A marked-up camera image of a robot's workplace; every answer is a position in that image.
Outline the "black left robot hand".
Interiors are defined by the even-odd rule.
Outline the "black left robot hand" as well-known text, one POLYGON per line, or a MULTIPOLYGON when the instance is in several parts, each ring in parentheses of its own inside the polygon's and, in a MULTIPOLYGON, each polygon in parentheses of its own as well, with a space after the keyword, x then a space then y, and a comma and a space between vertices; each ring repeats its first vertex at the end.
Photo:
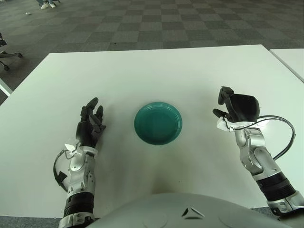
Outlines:
POLYGON ((81 146, 95 148, 106 128, 103 125, 103 106, 100 105, 94 113, 97 103, 98 98, 95 97, 81 109, 81 118, 76 129, 76 139, 81 146))

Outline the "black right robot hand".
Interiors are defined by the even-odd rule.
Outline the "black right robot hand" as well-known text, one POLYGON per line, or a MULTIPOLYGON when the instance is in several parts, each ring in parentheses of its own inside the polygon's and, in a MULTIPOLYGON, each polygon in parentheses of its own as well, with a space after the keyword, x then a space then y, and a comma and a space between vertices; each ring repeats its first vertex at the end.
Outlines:
POLYGON ((227 112, 213 109, 213 114, 224 117, 231 123, 256 122, 260 114, 257 99, 250 95, 235 94, 230 87, 222 86, 218 95, 218 104, 226 105, 227 112))

